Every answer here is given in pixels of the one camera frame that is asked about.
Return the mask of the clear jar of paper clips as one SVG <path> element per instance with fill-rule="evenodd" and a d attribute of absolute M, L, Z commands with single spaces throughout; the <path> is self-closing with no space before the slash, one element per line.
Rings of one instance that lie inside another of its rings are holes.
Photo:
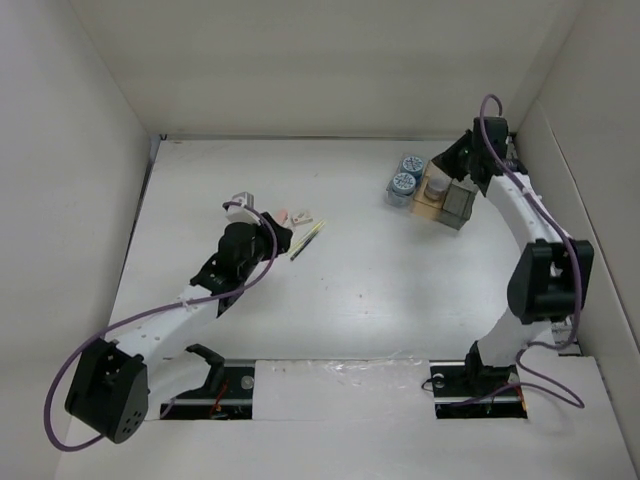
<path fill-rule="evenodd" d="M 444 177 L 430 176 L 424 189 L 424 196 L 433 201 L 439 201 L 449 188 L 449 180 Z"/>

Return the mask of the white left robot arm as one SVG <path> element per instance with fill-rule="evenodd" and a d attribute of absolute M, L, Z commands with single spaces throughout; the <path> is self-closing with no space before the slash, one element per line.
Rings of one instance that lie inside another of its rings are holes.
<path fill-rule="evenodd" d="M 129 331 L 108 339 L 98 333 L 71 357 L 76 362 L 64 408 L 97 432 L 120 444 L 140 427 L 152 401 L 168 408 L 178 396 L 196 392 L 219 396 L 228 385 L 225 360 L 204 346 L 199 336 L 241 296 L 262 280 L 275 259 L 286 253 L 290 228 L 269 213 L 248 212 L 246 221 L 232 222 L 216 252 L 189 280 L 178 299 L 125 320 Z M 190 387 L 151 378 L 181 355 L 199 357 L 188 374 Z"/>

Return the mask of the pink mini stapler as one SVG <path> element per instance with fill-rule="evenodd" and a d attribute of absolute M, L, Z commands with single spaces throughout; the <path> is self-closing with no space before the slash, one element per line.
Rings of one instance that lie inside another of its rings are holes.
<path fill-rule="evenodd" d="M 289 212 L 286 209 L 282 209 L 275 215 L 276 222 L 281 226 L 286 226 L 289 220 Z"/>

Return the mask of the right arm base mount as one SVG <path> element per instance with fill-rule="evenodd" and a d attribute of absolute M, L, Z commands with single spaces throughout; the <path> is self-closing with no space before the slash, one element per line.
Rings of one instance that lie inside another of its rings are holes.
<path fill-rule="evenodd" d="M 462 360 L 429 362 L 422 388 L 432 393 L 438 420 L 527 419 L 516 367 L 489 368 L 472 373 Z"/>

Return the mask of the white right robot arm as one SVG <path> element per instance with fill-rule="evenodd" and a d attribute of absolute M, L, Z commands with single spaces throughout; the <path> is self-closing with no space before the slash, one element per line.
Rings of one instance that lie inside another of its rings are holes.
<path fill-rule="evenodd" d="M 505 119 L 477 117 L 472 129 L 434 159 L 453 179 L 479 189 L 506 221 L 520 251 L 505 313 L 465 358 L 462 381 L 476 394 L 506 380 L 517 354 L 537 344 L 551 324 L 576 317 L 594 260 L 591 243 L 572 239 L 535 194 L 526 168 L 507 159 L 508 137 Z"/>

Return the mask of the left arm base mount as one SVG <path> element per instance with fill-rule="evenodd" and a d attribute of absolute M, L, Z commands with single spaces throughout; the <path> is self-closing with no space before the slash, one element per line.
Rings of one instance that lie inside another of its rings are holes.
<path fill-rule="evenodd" d="M 198 388 L 185 390 L 160 404 L 161 420 L 251 420 L 255 387 L 253 360 L 227 360 L 209 367 Z"/>

